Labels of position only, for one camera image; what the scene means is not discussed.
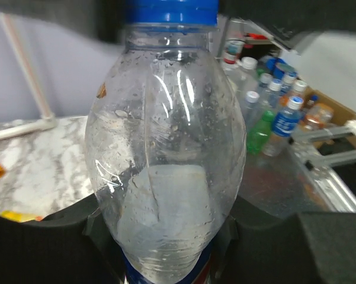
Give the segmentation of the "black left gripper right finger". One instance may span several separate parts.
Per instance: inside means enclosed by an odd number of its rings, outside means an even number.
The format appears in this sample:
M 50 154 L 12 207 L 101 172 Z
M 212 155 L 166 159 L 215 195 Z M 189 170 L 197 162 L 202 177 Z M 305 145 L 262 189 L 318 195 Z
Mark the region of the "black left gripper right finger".
M 214 243 L 215 283 L 356 283 L 356 213 L 279 219 L 239 197 Z

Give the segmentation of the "blue bottle cap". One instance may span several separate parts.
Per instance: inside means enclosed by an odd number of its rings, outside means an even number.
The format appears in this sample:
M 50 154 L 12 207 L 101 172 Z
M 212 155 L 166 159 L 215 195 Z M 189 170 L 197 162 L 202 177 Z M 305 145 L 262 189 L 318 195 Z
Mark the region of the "blue bottle cap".
M 125 2 L 127 23 L 217 25 L 218 0 L 135 0 Z

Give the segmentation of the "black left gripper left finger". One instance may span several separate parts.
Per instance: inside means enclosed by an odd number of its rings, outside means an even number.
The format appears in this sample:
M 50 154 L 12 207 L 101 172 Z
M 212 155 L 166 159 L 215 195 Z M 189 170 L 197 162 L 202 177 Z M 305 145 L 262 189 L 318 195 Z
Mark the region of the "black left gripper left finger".
M 0 283 L 123 283 L 124 261 L 95 195 L 42 221 L 0 217 Z

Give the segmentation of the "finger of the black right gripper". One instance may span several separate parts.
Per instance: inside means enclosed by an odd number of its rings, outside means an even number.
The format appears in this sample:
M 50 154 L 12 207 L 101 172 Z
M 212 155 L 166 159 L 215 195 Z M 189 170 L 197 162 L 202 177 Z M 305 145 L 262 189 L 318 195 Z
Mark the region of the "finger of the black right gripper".
M 91 40 L 120 42 L 121 0 L 0 0 L 0 12 L 57 24 Z
M 309 31 L 356 33 L 356 1 L 220 1 L 219 13 L 250 20 L 279 38 Z

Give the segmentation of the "clear bottle blue label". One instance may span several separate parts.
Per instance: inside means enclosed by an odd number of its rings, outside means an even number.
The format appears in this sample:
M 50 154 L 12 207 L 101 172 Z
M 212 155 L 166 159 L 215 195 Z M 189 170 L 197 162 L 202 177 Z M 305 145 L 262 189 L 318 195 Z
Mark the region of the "clear bottle blue label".
M 245 123 L 207 39 L 129 26 L 88 115 L 89 178 L 128 283 L 191 283 L 236 201 Z

